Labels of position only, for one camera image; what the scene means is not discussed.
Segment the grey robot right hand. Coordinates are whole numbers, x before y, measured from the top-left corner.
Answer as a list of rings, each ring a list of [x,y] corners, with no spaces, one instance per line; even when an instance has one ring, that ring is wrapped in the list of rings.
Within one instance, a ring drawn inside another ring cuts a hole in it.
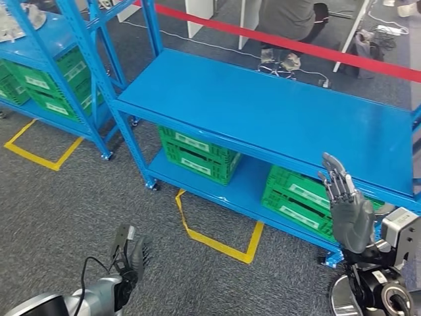
[[[318,175],[330,202],[333,237],[344,250],[364,252],[373,241],[375,220],[373,204],[358,190],[340,160],[326,152],[322,158],[329,177],[322,172]]]

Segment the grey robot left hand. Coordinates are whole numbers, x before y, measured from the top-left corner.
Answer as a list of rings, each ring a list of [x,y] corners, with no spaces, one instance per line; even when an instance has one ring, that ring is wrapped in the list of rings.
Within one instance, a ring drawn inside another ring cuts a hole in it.
[[[138,282],[143,280],[145,269],[150,261],[150,245],[149,237],[140,236],[130,256],[130,265],[137,273]]]

